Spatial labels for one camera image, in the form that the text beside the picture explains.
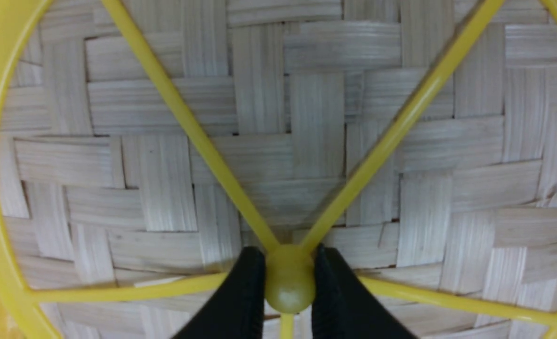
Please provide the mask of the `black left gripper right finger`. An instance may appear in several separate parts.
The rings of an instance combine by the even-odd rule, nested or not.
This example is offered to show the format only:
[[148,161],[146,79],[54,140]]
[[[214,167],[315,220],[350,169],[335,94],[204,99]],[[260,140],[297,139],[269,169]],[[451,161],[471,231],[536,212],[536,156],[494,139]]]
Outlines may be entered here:
[[364,287],[337,249],[317,247],[314,274],[314,339],[416,338]]

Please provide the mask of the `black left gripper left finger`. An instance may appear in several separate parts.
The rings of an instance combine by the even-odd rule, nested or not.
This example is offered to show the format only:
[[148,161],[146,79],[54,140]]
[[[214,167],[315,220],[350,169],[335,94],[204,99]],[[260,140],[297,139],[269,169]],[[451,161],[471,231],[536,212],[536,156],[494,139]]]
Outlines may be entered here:
[[265,321],[266,261],[244,247],[218,290],[175,339],[260,339]]

